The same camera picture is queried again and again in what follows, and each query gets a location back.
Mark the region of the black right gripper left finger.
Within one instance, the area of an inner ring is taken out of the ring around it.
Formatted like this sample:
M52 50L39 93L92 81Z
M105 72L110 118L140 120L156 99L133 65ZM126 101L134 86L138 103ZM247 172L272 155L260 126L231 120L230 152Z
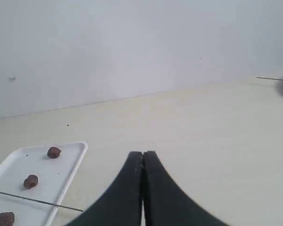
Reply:
M69 226L139 226L142 217L142 153L130 152L109 188Z

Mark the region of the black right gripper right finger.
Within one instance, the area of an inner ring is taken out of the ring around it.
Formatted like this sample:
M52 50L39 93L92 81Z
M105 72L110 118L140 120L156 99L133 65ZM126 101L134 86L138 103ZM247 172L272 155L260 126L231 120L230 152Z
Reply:
M154 151L143 155L147 226L225 226L194 202L171 178Z

